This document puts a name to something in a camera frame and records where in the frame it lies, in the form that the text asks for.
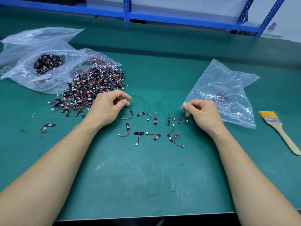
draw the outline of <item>hand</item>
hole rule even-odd
[[[90,111],[82,121],[85,126],[96,128],[96,131],[102,127],[111,124],[117,117],[120,110],[126,105],[132,97],[121,90],[104,92],[97,95]]]
[[[192,114],[197,125],[212,138],[226,130],[219,111],[212,100],[192,100],[181,107],[186,117]]]

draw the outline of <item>green table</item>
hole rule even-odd
[[[235,212],[227,179],[213,141],[190,118],[175,121],[181,148],[169,142],[167,117],[184,116],[182,102],[215,58],[232,70],[261,76],[246,87],[257,129],[226,126],[260,170],[296,208],[301,208],[300,157],[257,115],[275,111],[299,148],[301,47],[291,41],[103,20],[94,17],[0,8],[0,38],[46,26],[85,28],[70,43],[91,48],[123,64],[134,114],[147,117],[116,121],[95,136],[58,220],[123,218]],[[0,190],[21,175],[82,118],[66,118],[47,104],[54,96],[0,81]],[[131,132],[126,138],[117,133]],[[47,133],[40,126],[56,123]],[[154,142],[134,132],[160,132]]]

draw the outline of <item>clear plastic bag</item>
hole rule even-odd
[[[104,67],[107,67],[108,65],[111,65],[114,67],[122,66],[122,64],[115,62],[114,60],[110,59],[106,55],[104,55],[100,52],[93,51],[89,48],[83,48],[83,49],[80,49],[79,51],[85,52],[89,55],[89,57],[87,57],[87,60],[85,60],[81,64],[81,66],[80,66],[81,68],[89,69],[89,68],[95,67],[96,65],[104,66]]]
[[[0,67],[16,63],[21,57],[43,46],[45,43],[61,39],[69,42],[83,29],[71,29],[61,27],[47,27],[34,30],[26,30],[18,34],[10,35],[1,40],[4,43],[0,53]]]
[[[57,55],[62,58],[62,65],[43,74],[37,74],[34,63],[43,54]],[[73,79],[73,68],[83,63],[89,55],[74,49],[64,40],[55,40],[37,47],[23,56],[12,66],[2,69],[1,79],[10,78],[22,86],[46,94],[62,93]]]
[[[247,128],[256,128],[251,103],[244,87],[260,77],[240,71],[231,71],[213,59],[194,85],[185,102],[194,99],[213,100],[223,122],[231,122]]]

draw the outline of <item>person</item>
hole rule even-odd
[[[52,225],[93,137],[131,99],[120,90],[99,94],[83,121],[0,193],[0,225]],[[300,214],[225,128],[213,101],[193,100],[181,109],[215,142],[242,225],[301,225]]]

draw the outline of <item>brush bristles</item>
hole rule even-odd
[[[271,112],[271,111],[259,111],[258,114],[262,118],[278,118],[277,115],[274,112]]]

